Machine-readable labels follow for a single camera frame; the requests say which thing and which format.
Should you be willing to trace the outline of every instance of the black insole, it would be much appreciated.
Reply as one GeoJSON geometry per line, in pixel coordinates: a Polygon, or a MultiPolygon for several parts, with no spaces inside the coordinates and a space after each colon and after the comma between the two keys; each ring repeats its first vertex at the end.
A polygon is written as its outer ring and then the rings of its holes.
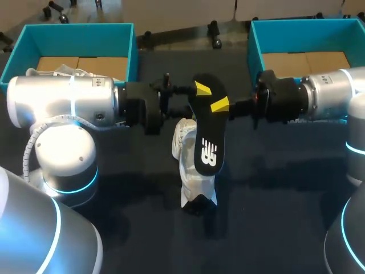
{"type": "Polygon", "coordinates": [[[224,162],[224,137],[229,111],[212,112],[210,105],[227,96],[224,85],[210,74],[197,74],[194,81],[210,88],[211,96],[190,96],[189,104],[197,120],[194,164],[197,172],[213,176],[224,162]]]}

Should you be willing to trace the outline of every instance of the shoelace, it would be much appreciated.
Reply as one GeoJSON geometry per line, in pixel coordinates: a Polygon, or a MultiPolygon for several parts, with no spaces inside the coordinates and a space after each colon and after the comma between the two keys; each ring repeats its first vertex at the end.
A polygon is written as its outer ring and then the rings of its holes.
{"type": "Polygon", "coordinates": [[[179,144],[181,144],[181,142],[183,141],[183,137],[188,134],[189,132],[193,131],[196,129],[196,125],[188,125],[188,126],[184,126],[180,128],[179,131],[179,144]]]}

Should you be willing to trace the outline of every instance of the white cable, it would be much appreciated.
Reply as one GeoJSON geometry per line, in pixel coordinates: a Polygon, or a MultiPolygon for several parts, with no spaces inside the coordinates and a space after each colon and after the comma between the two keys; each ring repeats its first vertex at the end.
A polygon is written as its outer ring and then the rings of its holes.
{"type": "Polygon", "coordinates": [[[77,116],[72,116],[72,115],[59,115],[59,116],[55,116],[50,118],[49,120],[45,121],[40,127],[36,128],[33,133],[31,134],[28,143],[25,147],[25,151],[24,151],[24,155],[23,155],[23,177],[24,180],[27,183],[30,183],[30,177],[29,177],[29,157],[30,157],[30,152],[32,151],[32,148],[35,144],[35,141],[39,138],[39,136],[49,127],[51,127],[52,125],[54,125],[55,123],[62,123],[62,122],[66,122],[66,121],[75,121],[78,122],[80,124],[83,124],[84,126],[91,128],[92,130],[95,131],[107,131],[107,130],[111,130],[111,129],[115,129],[115,128],[120,128],[120,127],[126,127],[123,122],[121,123],[116,123],[114,126],[111,127],[97,127],[94,124],[86,121],[83,118],[77,117],[77,116]]]}

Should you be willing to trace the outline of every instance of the new balance logo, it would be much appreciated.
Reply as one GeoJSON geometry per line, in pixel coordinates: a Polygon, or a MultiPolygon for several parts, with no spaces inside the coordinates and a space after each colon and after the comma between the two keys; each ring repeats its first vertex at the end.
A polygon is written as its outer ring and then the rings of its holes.
{"type": "Polygon", "coordinates": [[[201,161],[204,164],[209,164],[212,167],[215,167],[217,164],[217,146],[211,144],[211,142],[207,142],[204,138],[202,139],[203,148],[201,149],[201,161]]]}

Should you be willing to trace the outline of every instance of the blue led ring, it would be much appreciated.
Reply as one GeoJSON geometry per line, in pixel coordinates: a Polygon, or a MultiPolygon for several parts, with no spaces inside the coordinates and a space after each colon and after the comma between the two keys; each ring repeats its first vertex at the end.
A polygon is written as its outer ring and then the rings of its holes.
{"type": "Polygon", "coordinates": [[[57,193],[61,193],[61,194],[74,194],[74,193],[77,193],[77,192],[80,192],[80,191],[83,191],[85,190],[86,188],[88,188],[89,186],[91,186],[93,184],[93,182],[96,180],[96,177],[98,177],[98,168],[96,168],[96,173],[95,173],[95,176],[94,178],[92,178],[91,182],[88,183],[86,186],[84,186],[83,188],[80,188],[79,190],[73,190],[73,191],[61,191],[61,190],[57,190],[53,187],[51,187],[47,182],[46,180],[44,180],[46,182],[46,185],[52,189],[53,191],[57,192],[57,193]]]}

